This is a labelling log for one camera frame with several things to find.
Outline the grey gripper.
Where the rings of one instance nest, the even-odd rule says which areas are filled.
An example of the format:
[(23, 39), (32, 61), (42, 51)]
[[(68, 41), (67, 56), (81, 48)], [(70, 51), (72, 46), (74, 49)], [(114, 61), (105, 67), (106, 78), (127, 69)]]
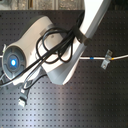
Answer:
[(18, 104), (22, 107), (25, 107), (27, 104), (27, 92), (24, 89), (20, 91), (20, 97), (18, 99)]

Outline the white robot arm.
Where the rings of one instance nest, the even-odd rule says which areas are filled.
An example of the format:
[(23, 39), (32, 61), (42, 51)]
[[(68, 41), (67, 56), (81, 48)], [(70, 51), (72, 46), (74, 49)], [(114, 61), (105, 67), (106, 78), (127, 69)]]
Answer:
[(32, 18), (18, 41), (5, 46), (0, 87), (22, 85), (19, 104), (26, 105), (30, 88), (47, 75), (53, 84), (64, 85), (97, 30), (111, 0), (84, 0), (84, 12), (69, 29), (57, 27), (47, 16)]

